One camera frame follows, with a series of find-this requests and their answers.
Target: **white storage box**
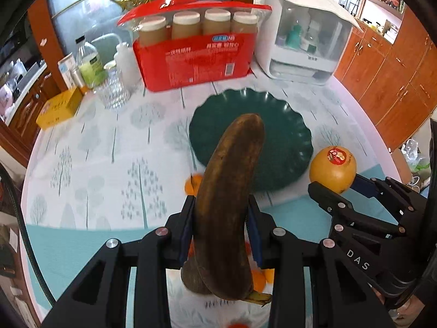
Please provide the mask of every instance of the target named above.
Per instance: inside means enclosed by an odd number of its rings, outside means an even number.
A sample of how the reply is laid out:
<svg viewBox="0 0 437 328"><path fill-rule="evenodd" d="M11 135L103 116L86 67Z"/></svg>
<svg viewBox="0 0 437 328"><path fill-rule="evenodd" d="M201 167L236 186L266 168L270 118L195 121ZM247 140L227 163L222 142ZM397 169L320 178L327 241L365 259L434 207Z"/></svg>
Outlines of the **white storage box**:
<svg viewBox="0 0 437 328"><path fill-rule="evenodd" d="M324 84L335 72L352 26L333 0L253 0L272 7L261 27L255 57L272 78Z"/></svg>

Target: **red paper cup package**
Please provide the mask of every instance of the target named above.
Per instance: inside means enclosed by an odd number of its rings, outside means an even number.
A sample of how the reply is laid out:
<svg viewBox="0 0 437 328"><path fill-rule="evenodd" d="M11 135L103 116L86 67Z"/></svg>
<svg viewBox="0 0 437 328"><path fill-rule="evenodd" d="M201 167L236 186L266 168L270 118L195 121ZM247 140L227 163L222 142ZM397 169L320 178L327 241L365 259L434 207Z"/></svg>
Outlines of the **red paper cup package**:
<svg viewBox="0 0 437 328"><path fill-rule="evenodd" d="M126 13L150 91L246 76L271 7L244 2L154 0Z"/></svg>

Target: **barcode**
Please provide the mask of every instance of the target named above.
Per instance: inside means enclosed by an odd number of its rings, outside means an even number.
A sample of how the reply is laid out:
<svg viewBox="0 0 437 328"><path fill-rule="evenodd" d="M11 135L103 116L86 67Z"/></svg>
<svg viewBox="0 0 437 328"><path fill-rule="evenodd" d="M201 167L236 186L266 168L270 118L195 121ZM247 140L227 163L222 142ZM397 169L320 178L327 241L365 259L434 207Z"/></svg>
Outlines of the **barcode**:
<svg viewBox="0 0 437 328"><path fill-rule="evenodd" d="M225 76L231 76L234 73L235 63L226 64Z"/></svg>

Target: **table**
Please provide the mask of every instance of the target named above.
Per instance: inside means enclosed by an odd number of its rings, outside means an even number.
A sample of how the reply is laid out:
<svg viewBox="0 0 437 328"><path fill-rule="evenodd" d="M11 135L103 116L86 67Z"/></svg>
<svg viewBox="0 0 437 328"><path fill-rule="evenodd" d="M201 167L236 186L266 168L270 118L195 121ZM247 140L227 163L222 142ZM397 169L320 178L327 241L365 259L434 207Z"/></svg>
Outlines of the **table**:
<svg viewBox="0 0 437 328"><path fill-rule="evenodd" d="M108 238L140 239L181 210L185 180L205 169L189 142L190 119L196 107L225 89L267 90L287 100L312 131L314 155L333 142L355 155L358 173L399 179L376 129L335 78L326 86L309 86L271 80L256 65L252 69L255 75L245 78L163 93L140 88L119 110L105 110L95 95L88 94L76 117L41 131L29 161L21 206L38 264L55 298ZM308 183L307 171L283 190L255 196L277 225L298 238L319 242L328 235L330 216L309 198ZM352 190L344 196L357 211L395 222L375 199ZM50 305L22 258L32 300L43 317ZM182 295L175 291L176 276L167 275L169 299ZM131 286L128 305L132 300ZM170 314L175 309L181 311L171 306ZM198 317L193 314L187 319L193 324L186 326L205 324L194 322Z"/></svg>

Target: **yellow box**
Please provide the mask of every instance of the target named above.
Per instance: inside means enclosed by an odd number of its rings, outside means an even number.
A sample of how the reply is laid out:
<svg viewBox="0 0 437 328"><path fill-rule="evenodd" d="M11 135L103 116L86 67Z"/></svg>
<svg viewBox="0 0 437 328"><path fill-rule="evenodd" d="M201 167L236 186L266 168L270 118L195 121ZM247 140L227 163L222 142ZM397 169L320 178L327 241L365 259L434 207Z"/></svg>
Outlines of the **yellow box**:
<svg viewBox="0 0 437 328"><path fill-rule="evenodd" d="M47 129L73 117L81 101L82 93L77 87L52 97L42 108L36 124L41 129Z"/></svg>

